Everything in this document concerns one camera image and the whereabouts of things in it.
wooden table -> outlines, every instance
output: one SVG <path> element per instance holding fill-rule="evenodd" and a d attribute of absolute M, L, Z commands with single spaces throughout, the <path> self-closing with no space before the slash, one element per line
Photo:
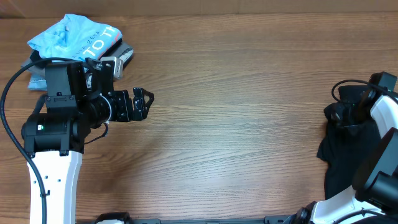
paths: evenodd
<path fill-rule="evenodd" d="M 155 93 L 143 122 L 112 123 L 86 146 L 76 215 L 164 220 L 260 218 L 323 200 L 323 109 L 334 83 L 398 74 L 398 14 L 93 18 L 118 27 L 135 58 L 115 89 Z M 58 19 L 0 20 L 0 89 L 26 42 Z M 13 84 L 16 136 L 42 92 Z M 87 139 L 103 130 L 94 130 Z M 27 165 L 0 128 L 0 223 L 28 223 Z"/>

black fabric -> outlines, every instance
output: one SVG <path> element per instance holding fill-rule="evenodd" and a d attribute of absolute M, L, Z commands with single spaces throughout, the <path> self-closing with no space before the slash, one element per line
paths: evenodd
<path fill-rule="evenodd" d="M 329 199 L 352 184 L 359 165 L 376 148 L 381 138 L 376 123 L 366 121 L 360 126 L 342 128 L 328 122 L 326 137 L 321 142 L 317 157 L 327 161 L 325 175 L 325 198 Z M 360 224 L 398 223 L 384 217 L 371 217 Z"/>

blue plastic bag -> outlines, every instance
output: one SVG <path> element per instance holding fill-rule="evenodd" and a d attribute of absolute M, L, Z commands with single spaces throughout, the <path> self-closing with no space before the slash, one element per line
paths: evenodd
<path fill-rule="evenodd" d="M 58 23 L 28 41 L 40 57 L 63 57 L 84 61 L 99 59 L 122 37 L 117 28 L 93 22 L 85 16 L 65 14 Z"/>

